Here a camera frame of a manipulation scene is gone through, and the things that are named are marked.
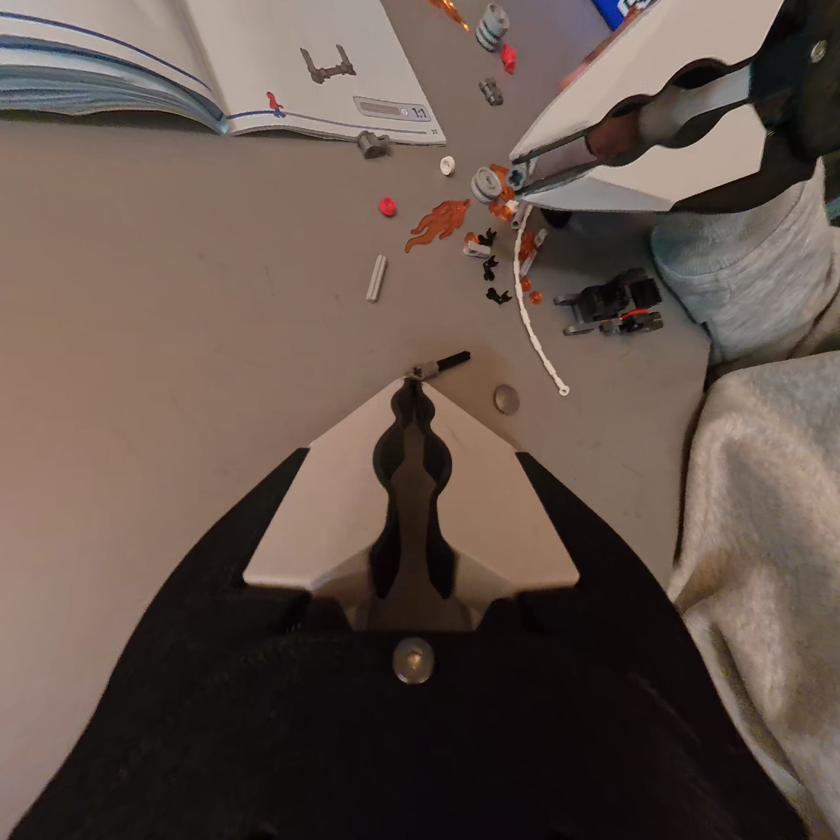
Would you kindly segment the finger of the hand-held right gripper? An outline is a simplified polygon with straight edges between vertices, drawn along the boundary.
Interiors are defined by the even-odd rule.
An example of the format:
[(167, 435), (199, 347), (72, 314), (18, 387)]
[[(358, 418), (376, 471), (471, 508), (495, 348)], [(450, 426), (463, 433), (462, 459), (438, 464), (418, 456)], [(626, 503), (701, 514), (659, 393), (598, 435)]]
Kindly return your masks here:
[(763, 158), (763, 122), (746, 98), (657, 98), (637, 109), (637, 139), (617, 154), (591, 149), (597, 128), (518, 147), (518, 194), (546, 210), (664, 213), (753, 175)]
[(729, 70), (760, 50), (782, 1), (657, 1), (621, 28), (510, 152), (519, 164), (575, 140), (618, 107), (655, 98), (684, 71)]

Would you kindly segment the lego instruction booklet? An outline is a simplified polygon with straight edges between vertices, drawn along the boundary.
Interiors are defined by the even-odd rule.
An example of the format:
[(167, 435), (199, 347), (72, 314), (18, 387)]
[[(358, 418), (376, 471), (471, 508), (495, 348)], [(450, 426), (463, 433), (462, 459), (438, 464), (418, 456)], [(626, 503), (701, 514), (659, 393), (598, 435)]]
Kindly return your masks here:
[(2, 1), (2, 111), (446, 143), (380, 2)]

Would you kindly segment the person's right forearm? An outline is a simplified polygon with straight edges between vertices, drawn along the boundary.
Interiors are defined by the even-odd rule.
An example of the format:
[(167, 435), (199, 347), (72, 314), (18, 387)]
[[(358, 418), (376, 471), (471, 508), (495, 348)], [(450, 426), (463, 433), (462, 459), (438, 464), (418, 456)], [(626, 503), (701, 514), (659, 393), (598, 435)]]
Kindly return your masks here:
[(839, 349), (839, 231), (825, 166), (742, 213), (660, 216), (650, 246), (661, 280), (710, 341), (712, 381)]

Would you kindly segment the grey ribbed lego wheel stack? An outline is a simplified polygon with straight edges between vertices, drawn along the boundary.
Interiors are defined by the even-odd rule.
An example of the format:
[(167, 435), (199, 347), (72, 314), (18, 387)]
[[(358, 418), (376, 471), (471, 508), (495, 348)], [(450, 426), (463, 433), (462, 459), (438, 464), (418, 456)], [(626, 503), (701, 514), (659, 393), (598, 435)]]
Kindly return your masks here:
[(489, 3), (476, 26), (476, 40), (483, 49), (498, 53), (509, 27), (506, 10), (498, 3)]

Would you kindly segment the blue storage bin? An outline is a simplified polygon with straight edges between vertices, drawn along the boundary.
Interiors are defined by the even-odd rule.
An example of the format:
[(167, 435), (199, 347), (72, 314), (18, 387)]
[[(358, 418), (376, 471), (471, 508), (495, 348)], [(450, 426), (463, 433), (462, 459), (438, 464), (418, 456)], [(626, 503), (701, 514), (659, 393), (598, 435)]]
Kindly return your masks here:
[(591, 1), (599, 15), (605, 21), (610, 31), (617, 31), (628, 19), (640, 14), (647, 6), (655, 1)]

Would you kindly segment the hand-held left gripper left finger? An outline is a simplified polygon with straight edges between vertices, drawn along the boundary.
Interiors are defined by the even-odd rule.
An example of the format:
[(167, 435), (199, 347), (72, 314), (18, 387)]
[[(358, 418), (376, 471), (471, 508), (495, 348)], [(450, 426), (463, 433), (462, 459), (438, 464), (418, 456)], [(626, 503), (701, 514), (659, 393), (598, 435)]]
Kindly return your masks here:
[(366, 622), (374, 595), (371, 549), (389, 508), (375, 473), (375, 447), (403, 426), (392, 399), (400, 378), (312, 441), (244, 571), (244, 582), (332, 598), (352, 626)]

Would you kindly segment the grey lego connector rod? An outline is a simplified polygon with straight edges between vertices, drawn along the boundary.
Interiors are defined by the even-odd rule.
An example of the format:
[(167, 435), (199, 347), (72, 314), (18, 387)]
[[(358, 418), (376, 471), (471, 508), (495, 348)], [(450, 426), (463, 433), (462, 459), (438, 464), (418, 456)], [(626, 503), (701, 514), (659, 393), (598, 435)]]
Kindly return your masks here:
[(460, 351), (440, 360), (431, 360), (415, 364), (405, 373), (405, 378), (415, 382), (428, 382), (442, 373), (457, 368), (470, 360), (470, 352)]

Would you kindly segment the white flexible lego whip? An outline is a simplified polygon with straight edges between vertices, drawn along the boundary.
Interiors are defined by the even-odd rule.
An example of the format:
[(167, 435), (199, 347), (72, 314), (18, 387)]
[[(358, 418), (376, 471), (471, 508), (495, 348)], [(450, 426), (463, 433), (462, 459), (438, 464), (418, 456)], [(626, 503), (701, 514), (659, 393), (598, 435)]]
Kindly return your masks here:
[(565, 384), (565, 382), (560, 377), (559, 373), (554, 368), (552, 362), (548, 358), (548, 356), (543, 351), (543, 347), (541, 342), (539, 341), (539, 337), (534, 332), (531, 319), (529, 316), (529, 312), (526, 307), (526, 303), (524, 301), (524, 289), (522, 288), (522, 265), (523, 260), (520, 259), (520, 250), (522, 248), (524, 236), (527, 232), (527, 227), (529, 223), (529, 218), (531, 214), (531, 209), (528, 209), (523, 216), (521, 221), (520, 227), (517, 231), (516, 241), (515, 241), (515, 248), (513, 253), (513, 262), (512, 262), (512, 274), (513, 274), (513, 287), (516, 295), (516, 300), (518, 304), (518, 312), (519, 317), (521, 320), (521, 324), (528, 336), (528, 341), (530, 342), (533, 351), (538, 356), (539, 361), (541, 363), (542, 368), (545, 370), (549, 378), (551, 379), (554, 388), (556, 389), (557, 393), (561, 397), (566, 397), (571, 392), (570, 387)]

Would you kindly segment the black lego vehicle model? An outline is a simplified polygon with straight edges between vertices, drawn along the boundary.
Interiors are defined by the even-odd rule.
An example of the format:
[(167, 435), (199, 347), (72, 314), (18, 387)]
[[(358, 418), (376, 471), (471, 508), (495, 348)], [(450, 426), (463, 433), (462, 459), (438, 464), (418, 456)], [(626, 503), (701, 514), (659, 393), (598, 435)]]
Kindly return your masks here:
[(574, 323), (563, 329), (572, 337), (599, 330), (604, 335), (651, 333), (664, 327), (656, 307), (662, 297), (656, 280), (643, 268), (631, 268), (601, 285), (589, 286), (554, 305), (572, 310)]

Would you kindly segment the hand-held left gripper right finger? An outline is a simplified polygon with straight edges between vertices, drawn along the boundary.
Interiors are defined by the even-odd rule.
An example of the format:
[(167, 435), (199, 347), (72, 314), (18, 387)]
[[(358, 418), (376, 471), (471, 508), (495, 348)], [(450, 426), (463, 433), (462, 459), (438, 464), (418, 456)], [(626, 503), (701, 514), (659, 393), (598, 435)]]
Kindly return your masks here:
[(517, 450), (426, 383), (417, 385), (417, 424), (436, 483), (429, 576), (471, 627), (501, 598), (576, 585), (580, 573)]

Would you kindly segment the person's right hand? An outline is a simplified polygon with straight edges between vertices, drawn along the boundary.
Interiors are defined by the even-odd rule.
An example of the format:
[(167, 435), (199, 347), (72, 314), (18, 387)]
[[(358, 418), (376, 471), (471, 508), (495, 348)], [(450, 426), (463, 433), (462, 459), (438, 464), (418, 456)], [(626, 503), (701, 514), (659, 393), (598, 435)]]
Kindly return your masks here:
[(585, 138), (590, 154), (599, 162), (608, 163), (635, 151), (643, 144), (638, 109), (621, 113), (594, 127)]

